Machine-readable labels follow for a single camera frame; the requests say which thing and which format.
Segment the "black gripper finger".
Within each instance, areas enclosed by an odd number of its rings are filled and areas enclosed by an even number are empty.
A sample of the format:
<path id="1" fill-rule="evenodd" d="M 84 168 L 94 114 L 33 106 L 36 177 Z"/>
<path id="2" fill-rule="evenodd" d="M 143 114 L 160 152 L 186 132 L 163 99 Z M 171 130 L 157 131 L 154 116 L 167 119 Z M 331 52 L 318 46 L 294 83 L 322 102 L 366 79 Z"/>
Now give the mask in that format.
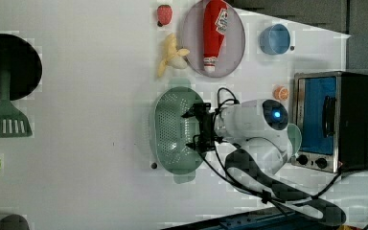
<path id="1" fill-rule="evenodd" d="M 182 118 L 203 118 L 209 115 L 210 103 L 194 103 L 183 115 Z"/>
<path id="2" fill-rule="evenodd" d="M 212 151 L 216 149 L 216 143 L 220 142 L 219 137 L 205 138 L 201 135 L 195 135 L 190 143 L 186 146 L 198 153 Z"/>

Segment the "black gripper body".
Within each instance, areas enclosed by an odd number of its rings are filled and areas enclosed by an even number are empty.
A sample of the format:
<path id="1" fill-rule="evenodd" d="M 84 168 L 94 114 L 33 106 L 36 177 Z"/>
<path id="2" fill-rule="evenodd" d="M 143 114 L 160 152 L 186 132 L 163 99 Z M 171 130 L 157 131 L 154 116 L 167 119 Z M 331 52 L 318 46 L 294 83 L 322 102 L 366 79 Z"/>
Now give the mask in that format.
<path id="1" fill-rule="evenodd" d="M 202 146 L 213 146 L 217 139 L 215 133 L 215 114 L 203 111 L 198 117 L 199 137 L 198 142 Z"/>

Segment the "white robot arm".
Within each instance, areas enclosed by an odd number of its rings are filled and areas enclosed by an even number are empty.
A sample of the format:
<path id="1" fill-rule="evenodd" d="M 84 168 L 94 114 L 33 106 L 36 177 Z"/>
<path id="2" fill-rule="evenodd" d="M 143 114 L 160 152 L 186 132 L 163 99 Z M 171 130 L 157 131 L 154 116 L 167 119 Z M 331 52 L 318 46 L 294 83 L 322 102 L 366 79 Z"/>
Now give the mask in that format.
<path id="1" fill-rule="evenodd" d="M 326 200 L 320 192 L 313 195 L 276 176 L 293 154 L 288 136 L 288 111 L 274 100 L 234 100 L 214 111 L 209 103 L 193 103 L 182 115 L 196 118 L 199 133 L 188 147 L 200 157 L 227 143 L 235 149 L 219 158 L 222 177 L 239 191 L 258 197 L 263 203 L 285 206 L 309 219 L 328 226 L 347 220 L 346 213 Z"/>

